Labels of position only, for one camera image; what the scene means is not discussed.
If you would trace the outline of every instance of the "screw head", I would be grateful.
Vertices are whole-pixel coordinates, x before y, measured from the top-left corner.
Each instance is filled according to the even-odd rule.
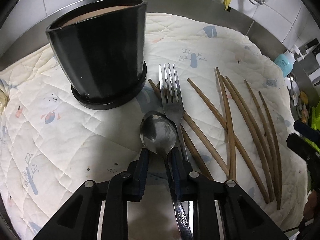
[[[236,183],[233,181],[233,180],[228,180],[227,182],[226,182],[226,184],[227,184],[227,186],[228,187],[235,187],[236,186]]]
[[[120,176],[123,177],[123,178],[128,178],[131,176],[131,174],[127,171],[123,171],[120,173]]]
[[[189,173],[189,176],[192,177],[192,178],[197,178],[197,177],[199,177],[199,173],[196,172],[196,171],[192,171],[192,172]]]
[[[94,185],[94,182],[92,180],[87,180],[85,183],[84,183],[84,186],[85,187],[92,187]]]

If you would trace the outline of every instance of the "metal spoon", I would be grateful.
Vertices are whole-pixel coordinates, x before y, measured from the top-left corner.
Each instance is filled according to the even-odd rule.
[[[177,141],[177,132],[171,122],[165,115],[150,111],[145,114],[140,125],[140,138],[143,145],[156,154],[159,154],[164,159],[166,166],[168,183],[171,185],[170,194],[175,210],[176,221],[182,240],[192,240],[192,233],[188,224],[187,216],[184,212],[181,201],[177,199],[175,194],[173,178],[170,173],[167,160],[168,153],[175,146]]]
[[[165,160],[177,140],[177,132],[171,122],[161,113],[150,111],[140,125],[140,138],[143,145]]]

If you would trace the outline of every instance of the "white quilted cloth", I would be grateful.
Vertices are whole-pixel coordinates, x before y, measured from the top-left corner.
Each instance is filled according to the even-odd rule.
[[[278,226],[282,229],[296,226],[305,203],[307,171],[305,163],[286,147],[287,135],[293,132],[293,118],[281,70],[237,31],[160,13],[147,15],[144,55],[147,78],[155,83],[159,82],[158,65],[175,63],[185,110],[225,162],[228,150],[225,132],[187,78],[224,114],[215,75],[215,67],[219,67],[221,74],[227,75],[238,88],[261,130],[263,126],[244,79],[257,98],[257,91],[262,92],[280,144],[281,210],[276,210],[275,201],[268,205],[263,201],[238,151],[237,181]],[[161,110],[161,104],[147,82],[135,99],[121,107],[96,111],[81,106],[72,96],[70,83],[49,45],[2,71],[0,78],[0,88],[9,98],[1,114],[1,195],[14,228],[22,240],[29,240],[84,181],[109,180],[126,169],[142,147],[139,137],[142,117],[149,110]],[[266,187],[247,125],[231,98],[229,103],[235,133]],[[216,161],[188,125],[183,125],[213,178],[224,182],[226,176]],[[165,191],[162,178],[161,174],[151,174],[146,191],[160,196]],[[136,203],[129,205],[131,239],[149,239],[148,230],[155,233],[154,239],[177,239],[176,230],[172,230],[174,218],[166,210],[172,208],[171,204],[147,206],[159,214],[158,225],[150,224],[141,230],[143,224],[134,222],[137,216],[147,217],[149,213],[140,211]]]

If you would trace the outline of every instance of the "black flower pot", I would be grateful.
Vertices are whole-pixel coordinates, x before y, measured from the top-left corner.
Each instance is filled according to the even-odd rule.
[[[83,5],[55,20],[46,30],[50,45],[84,106],[120,106],[143,88],[147,3],[102,0]]]

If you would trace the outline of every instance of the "wooden chopstick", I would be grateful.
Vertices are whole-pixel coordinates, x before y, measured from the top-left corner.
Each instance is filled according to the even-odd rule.
[[[245,110],[244,106],[242,105],[240,99],[238,98],[236,92],[233,90],[232,86],[229,84],[229,82],[223,77],[222,77],[222,80],[223,82],[225,83],[227,89],[229,90],[233,100],[236,102],[243,118],[244,118],[244,121],[246,122],[247,126],[248,126],[248,129],[251,133],[251,136],[252,136],[252,139],[254,141],[254,144],[256,145],[256,148],[257,148],[257,151],[258,151],[258,155],[260,157],[260,160],[261,160],[261,164],[262,164],[262,169],[264,171],[264,174],[265,174],[265,177],[266,177],[266,182],[267,182],[267,188],[268,188],[268,192],[269,192],[269,198],[270,198],[270,201],[272,202],[273,201],[273,191],[272,191],[272,182],[271,182],[271,176],[270,176],[270,173],[269,173],[269,168],[268,168],[268,163],[267,163],[267,160],[266,160],[266,157],[263,153],[263,149],[262,149],[262,146],[261,146],[261,143],[259,141],[259,138],[256,134],[256,131],[253,127],[253,124],[251,123],[250,121],[250,118],[248,116],[248,113],[247,111]]]
[[[155,94],[158,96],[158,98],[161,98],[160,90],[157,88],[157,86],[153,83],[153,81],[151,79],[149,79],[148,81],[149,81],[151,87],[153,88],[153,90],[155,91]],[[187,124],[192,128],[192,130],[196,133],[196,135],[199,137],[199,139],[202,141],[202,143],[206,146],[208,151],[211,153],[212,157],[217,161],[219,166],[222,168],[223,172],[228,177],[229,176],[229,168],[227,167],[226,163],[223,161],[223,159],[221,158],[221,156],[219,155],[217,150],[211,144],[211,142],[207,139],[207,137],[200,130],[200,128],[196,125],[196,123],[192,120],[192,118],[187,114],[186,111],[184,111],[183,118],[187,122]]]
[[[191,141],[189,135],[187,134],[186,130],[181,126],[184,142],[186,143],[187,148],[189,149],[189,152],[191,153],[193,159],[195,160],[197,166],[199,167],[201,173],[206,176],[210,180],[214,180],[211,176],[210,171],[208,170],[207,166],[205,165],[203,159],[201,158],[199,152],[197,151],[195,145]]]
[[[275,187],[275,190],[276,190],[276,186],[275,186],[275,175],[274,175],[274,172],[273,172],[273,162],[272,162],[272,158],[271,158],[271,155],[270,155],[270,152],[269,152],[269,149],[267,147],[267,144],[262,136],[262,133],[260,131],[260,128],[258,127],[258,124],[255,120],[255,118],[253,117],[249,107],[247,106],[247,103],[244,101],[244,99],[242,98],[242,96],[240,95],[239,91],[236,89],[236,87],[234,86],[234,84],[231,82],[231,80],[226,77],[226,79],[228,80],[229,84],[231,85],[231,87],[233,88],[233,90],[235,91],[236,95],[238,96],[240,102],[242,103],[242,105],[244,106],[244,109],[247,111],[247,114],[249,116],[249,119],[253,125],[253,128],[254,130],[256,131],[257,133],[257,136],[258,136],[258,139],[261,143],[261,146],[262,146],[262,149],[263,149],[263,152],[264,152],[264,155],[266,156],[266,159],[267,159],[267,162],[268,162],[268,166],[269,166],[269,171],[270,171],[270,174],[271,174],[271,179],[272,179],[272,182],[273,182],[273,185]]]
[[[202,93],[202,91],[197,87],[197,85],[193,83],[193,81],[190,78],[188,78],[187,81],[195,89],[195,91],[202,98],[202,100],[206,103],[206,105],[209,107],[209,109],[211,110],[213,115],[220,122],[220,124],[225,129],[225,131],[228,132],[227,122],[223,118],[223,116],[220,114],[220,112],[217,110],[217,108],[215,108],[215,106],[210,102],[210,100],[205,96],[205,94]],[[242,146],[242,144],[239,141],[236,134],[235,134],[235,143],[236,143],[236,147],[238,148],[242,158],[244,159],[245,163],[247,164],[249,170],[251,171],[251,174],[252,174],[254,180],[256,181],[256,183],[258,185],[258,188],[260,189],[260,192],[262,194],[264,201],[268,204],[270,202],[270,199],[269,199],[268,193],[266,191],[266,188],[264,187],[263,182],[262,182],[256,168],[254,167],[250,157],[248,156],[247,152],[245,151],[244,147]]]
[[[269,120],[269,124],[271,127],[271,133],[273,136],[273,141],[275,144],[275,148],[276,148],[276,156],[277,156],[277,163],[278,163],[278,172],[279,172],[279,201],[277,203],[277,210],[280,210],[281,207],[281,198],[282,198],[282,167],[281,167],[281,156],[280,156],[280,149],[279,149],[279,142],[278,142],[278,138],[277,138],[277,133],[276,133],[276,129],[275,129],[275,125],[273,123],[273,120],[271,118],[271,114],[270,111],[267,107],[266,101],[264,100],[261,92],[259,91],[259,96],[261,98],[261,101],[263,103],[264,109],[267,113],[267,117]]]
[[[220,71],[217,67],[216,67],[216,71],[217,71],[218,79],[220,83],[220,88],[221,88],[221,93],[223,98],[223,105],[224,105],[224,110],[226,112],[226,120],[227,120],[227,127],[228,127],[229,154],[230,154],[229,179],[236,181],[236,143],[235,143],[235,137],[234,137],[234,131],[233,131],[232,116],[231,116],[230,105],[227,98],[226,89],[223,85]]]
[[[264,131],[267,135],[267,141],[268,141],[268,144],[269,144],[269,150],[270,150],[270,154],[271,154],[271,158],[272,158],[272,162],[273,162],[273,172],[274,172],[274,176],[275,176],[275,180],[274,180],[274,190],[275,190],[275,196],[276,196],[276,200],[277,202],[279,201],[279,171],[278,171],[278,161],[277,161],[277,157],[276,157],[276,150],[273,146],[273,141],[272,141],[272,138],[271,138],[271,134],[270,134],[270,131],[269,131],[269,128],[268,128],[268,125],[267,125],[267,122],[266,122],[266,119],[262,113],[262,110],[261,110],[261,107],[258,103],[258,100],[256,98],[256,96],[254,95],[249,83],[244,80],[244,83],[247,85],[248,87],[248,90],[252,96],[252,99],[254,101],[254,104],[256,105],[256,108],[257,108],[257,111],[258,111],[258,114],[260,116],[260,119],[262,121],[262,125],[263,125],[263,128],[264,128]]]

